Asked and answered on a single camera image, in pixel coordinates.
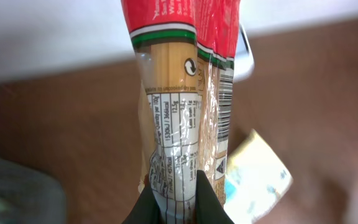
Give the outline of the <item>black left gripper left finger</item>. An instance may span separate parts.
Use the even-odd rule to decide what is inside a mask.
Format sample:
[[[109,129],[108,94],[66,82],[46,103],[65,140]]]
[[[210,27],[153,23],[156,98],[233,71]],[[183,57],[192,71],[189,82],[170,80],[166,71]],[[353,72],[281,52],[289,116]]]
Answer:
[[[122,224],[161,224],[160,208],[150,184],[147,184]]]

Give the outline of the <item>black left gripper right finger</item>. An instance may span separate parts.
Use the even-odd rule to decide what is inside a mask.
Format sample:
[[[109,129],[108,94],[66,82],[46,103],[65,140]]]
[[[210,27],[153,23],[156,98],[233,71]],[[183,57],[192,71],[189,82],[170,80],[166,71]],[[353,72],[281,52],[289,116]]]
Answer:
[[[234,224],[202,170],[197,171],[195,212],[197,224]]]

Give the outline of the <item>yellow white snack bag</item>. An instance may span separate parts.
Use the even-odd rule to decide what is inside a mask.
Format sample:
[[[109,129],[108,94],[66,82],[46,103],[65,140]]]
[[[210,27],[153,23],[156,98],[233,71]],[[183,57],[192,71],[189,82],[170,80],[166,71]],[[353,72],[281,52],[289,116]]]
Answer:
[[[276,206],[292,183],[284,163],[253,129],[228,157],[224,211],[234,223],[255,223]]]

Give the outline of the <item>red spaghetti packet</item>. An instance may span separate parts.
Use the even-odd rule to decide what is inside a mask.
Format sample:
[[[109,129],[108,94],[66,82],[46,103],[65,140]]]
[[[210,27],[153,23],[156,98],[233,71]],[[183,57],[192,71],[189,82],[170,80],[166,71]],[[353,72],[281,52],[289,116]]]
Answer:
[[[141,75],[139,192],[150,184],[161,223],[196,223],[197,171],[222,207],[238,0],[122,0]]]

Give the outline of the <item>white barcode scanner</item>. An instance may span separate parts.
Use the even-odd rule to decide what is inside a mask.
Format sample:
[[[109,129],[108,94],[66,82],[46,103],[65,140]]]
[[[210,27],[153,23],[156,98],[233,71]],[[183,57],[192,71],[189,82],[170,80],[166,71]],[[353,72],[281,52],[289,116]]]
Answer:
[[[234,59],[234,82],[248,79],[254,71],[255,62],[246,31],[242,24],[239,24],[239,36]]]

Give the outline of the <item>grey plastic mesh basket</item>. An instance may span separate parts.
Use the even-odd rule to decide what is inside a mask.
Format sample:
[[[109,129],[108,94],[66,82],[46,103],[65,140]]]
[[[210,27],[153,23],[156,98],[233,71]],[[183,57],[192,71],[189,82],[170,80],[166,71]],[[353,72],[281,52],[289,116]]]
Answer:
[[[0,157],[0,224],[65,224],[66,205],[59,181]]]

